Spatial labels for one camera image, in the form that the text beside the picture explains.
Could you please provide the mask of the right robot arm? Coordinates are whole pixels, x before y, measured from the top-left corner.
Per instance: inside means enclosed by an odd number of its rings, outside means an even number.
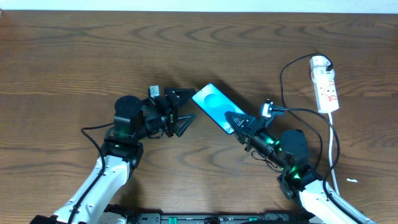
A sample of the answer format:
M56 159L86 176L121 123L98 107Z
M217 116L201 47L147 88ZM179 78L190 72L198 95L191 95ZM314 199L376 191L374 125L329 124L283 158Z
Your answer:
M277 180L287 199L300 204L322 223L374 223L339 196L317 172L309 161L307 140L302 131L289 129L277 138L267 131L270 117L257 119L230 111L225 117L246 151L253 149L282 169Z

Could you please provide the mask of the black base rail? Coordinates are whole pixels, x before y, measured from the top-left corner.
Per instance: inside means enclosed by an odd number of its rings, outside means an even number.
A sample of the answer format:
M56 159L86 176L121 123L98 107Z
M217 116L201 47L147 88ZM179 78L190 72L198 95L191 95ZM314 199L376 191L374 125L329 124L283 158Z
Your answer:
M237 224L237 223L309 223L307 217L291 213L163 213L149 210L130 210L108 205L99 224Z

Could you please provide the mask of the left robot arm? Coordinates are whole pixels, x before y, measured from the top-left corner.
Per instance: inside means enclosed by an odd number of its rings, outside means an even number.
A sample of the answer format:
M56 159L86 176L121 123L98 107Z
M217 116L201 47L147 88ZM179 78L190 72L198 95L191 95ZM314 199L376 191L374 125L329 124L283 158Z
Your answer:
M137 169L144 152L140 140L180 137L196 118L178 113L194 89L166 87L164 93L155 85L144 100L120 97L113 122L105 124L103 143L94 144L98 159L91 174L64 206L49 217L36 215L32 223L135 223L134 212L110 200Z

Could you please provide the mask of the blue Samsung Galaxy smartphone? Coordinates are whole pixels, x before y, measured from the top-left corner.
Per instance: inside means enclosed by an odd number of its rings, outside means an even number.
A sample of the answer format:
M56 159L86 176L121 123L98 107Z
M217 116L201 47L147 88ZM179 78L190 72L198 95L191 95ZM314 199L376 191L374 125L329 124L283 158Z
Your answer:
M244 114L242 109L212 83L207 84L194 94L192 100L229 135L234 133L234 129L227 122L224 114L229 111Z

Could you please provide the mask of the white USB charger adapter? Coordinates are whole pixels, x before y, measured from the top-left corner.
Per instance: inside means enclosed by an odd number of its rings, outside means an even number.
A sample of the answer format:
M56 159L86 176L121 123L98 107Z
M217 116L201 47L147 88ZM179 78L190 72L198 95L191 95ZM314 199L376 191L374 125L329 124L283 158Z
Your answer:
M311 70L317 67L328 68L330 65L331 65L330 61L325 56L322 55L316 55L310 59Z

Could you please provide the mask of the white power strip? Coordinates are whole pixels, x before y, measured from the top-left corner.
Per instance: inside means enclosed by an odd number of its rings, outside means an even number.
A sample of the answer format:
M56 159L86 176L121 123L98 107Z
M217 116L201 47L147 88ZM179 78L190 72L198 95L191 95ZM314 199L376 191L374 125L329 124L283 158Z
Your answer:
M339 109L334 77L335 71L326 71L326 67L315 67L311 72L319 113L327 114Z

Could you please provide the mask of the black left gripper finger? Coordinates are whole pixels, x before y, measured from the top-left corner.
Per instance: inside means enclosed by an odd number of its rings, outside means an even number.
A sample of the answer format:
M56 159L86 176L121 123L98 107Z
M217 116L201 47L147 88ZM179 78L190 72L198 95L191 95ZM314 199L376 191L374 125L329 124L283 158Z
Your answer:
M173 107L182 107L187 101L189 101L193 95L196 94L196 90L193 88L164 88L166 99L170 102Z
M181 137L196 117L195 114L179 116L174 124L174 134L176 134L177 137Z

